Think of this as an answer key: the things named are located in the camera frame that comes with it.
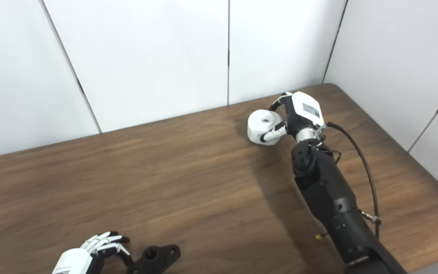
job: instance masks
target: label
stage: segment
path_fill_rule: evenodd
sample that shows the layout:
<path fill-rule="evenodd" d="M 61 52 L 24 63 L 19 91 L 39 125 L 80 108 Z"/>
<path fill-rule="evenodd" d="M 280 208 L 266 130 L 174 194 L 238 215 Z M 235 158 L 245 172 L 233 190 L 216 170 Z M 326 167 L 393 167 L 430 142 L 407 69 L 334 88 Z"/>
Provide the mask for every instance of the label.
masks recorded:
<path fill-rule="evenodd" d="M 307 111 L 308 113 L 315 115 L 317 118 L 320 118 L 319 111 L 316 110 L 314 107 L 309 106 L 306 103 L 302 103 L 304 105 L 304 111 Z"/>

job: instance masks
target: white cylindrical object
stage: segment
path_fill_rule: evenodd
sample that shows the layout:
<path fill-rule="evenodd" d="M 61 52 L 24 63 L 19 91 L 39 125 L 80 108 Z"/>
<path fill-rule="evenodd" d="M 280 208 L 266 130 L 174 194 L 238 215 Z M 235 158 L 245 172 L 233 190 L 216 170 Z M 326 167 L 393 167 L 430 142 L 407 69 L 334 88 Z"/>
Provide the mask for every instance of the white cylindrical object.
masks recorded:
<path fill-rule="evenodd" d="M 280 138 L 273 139 L 268 142 L 261 142 L 259 139 L 261 135 L 265 134 L 269 130 L 275 127 L 278 123 L 283 121 L 280 114 L 268 111 L 268 110 L 257 110 L 253 112 L 248 118 L 248 137 L 251 142 L 262 144 L 262 145 L 274 145 L 280 140 Z"/>

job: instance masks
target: black cable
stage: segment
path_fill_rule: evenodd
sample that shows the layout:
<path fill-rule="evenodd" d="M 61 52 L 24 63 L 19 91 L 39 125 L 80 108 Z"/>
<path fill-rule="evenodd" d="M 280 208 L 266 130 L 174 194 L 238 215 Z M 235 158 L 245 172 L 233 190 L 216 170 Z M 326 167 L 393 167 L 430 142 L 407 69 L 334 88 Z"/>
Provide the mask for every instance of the black cable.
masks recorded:
<path fill-rule="evenodd" d="M 286 92 L 283 92 L 280 97 L 278 97 L 278 99 L 273 102 L 273 104 L 271 104 L 270 108 L 268 109 L 269 111 L 276 111 L 276 109 L 281 106 L 283 104 L 282 101 L 280 101 L 280 99 L 282 99 L 283 96 L 287 95 Z"/>
<path fill-rule="evenodd" d="M 349 139 L 349 141 L 351 141 L 352 145 L 354 146 L 354 148 L 358 152 L 358 155 L 361 158 L 361 160 L 363 161 L 363 165 L 365 166 L 365 170 L 366 170 L 366 173 L 368 175 L 368 179 L 370 180 L 371 192 L 373 194 L 374 215 L 379 218 L 378 196 L 376 195 L 376 187 L 374 185 L 374 179 L 373 179 L 373 176 L 371 175 L 370 167 L 368 166 L 368 163 L 366 161 L 365 156 L 363 155 L 363 152 L 361 152 L 361 149 L 359 148 L 358 144 L 356 144 L 356 142 L 351 137 L 351 135 L 349 135 L 349 133 L 346 132 L 346 130 L 344 130 L 341 126 L 334 124 L 332 122 L 327 123 L 327 126 L 332 127 L 334 129 L 337 129 L 340 132 L 342 132 L 344 135 L 346 135 L 346 137 Z M 375 224 L 375 234 L 376 234 L 376 238 L 379 239 L 379 223 L 378 222 Z"/>

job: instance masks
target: hole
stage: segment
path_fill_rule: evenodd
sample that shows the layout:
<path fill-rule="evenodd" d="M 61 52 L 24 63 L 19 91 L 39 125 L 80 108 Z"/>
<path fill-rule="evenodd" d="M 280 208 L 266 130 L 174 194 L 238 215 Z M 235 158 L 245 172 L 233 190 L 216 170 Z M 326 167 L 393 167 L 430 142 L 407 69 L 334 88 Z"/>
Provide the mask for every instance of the hole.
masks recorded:
<path fill-rule="evenodd" d="M 273 121 L 275 121 L 275 115 L 271 114 L 269 111 L 266 111 L 266 112 L 261 114 L 259 119 L 263 123 L 273 123 Z"/>
<path fill-rule="evenodd" d="M 158 256 L 158 251 L 155 248 L 148 248 L 144 254 L 147 260 L 154 260 Z"/>

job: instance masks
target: metal connector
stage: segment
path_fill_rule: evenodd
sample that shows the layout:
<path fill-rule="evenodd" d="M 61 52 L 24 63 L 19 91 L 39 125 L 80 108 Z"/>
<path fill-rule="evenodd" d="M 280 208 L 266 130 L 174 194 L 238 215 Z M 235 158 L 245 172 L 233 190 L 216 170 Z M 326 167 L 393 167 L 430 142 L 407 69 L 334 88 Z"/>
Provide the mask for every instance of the metal connector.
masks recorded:
<path fill-rule="evenodd" d="M 367 220 L 369 220 L 372 224 L 381 225 L 381 219 L 378 216 L 373 216 L 369 213 L 361 211 L 361 215 Z"/>
<path fill-rule="evenodd" d="M 320 126 L 318 129 L 316 129 L 316 130 L 313 132 L 313 135 L 314 135 L 315 137 L 319 137 L 319 138 L 320 138 L 320 134 L 325 130 L 325 128 L 327 128 L 327 125 L 326 125 L 326 124 L 323 124 L 322 126 Z"/>

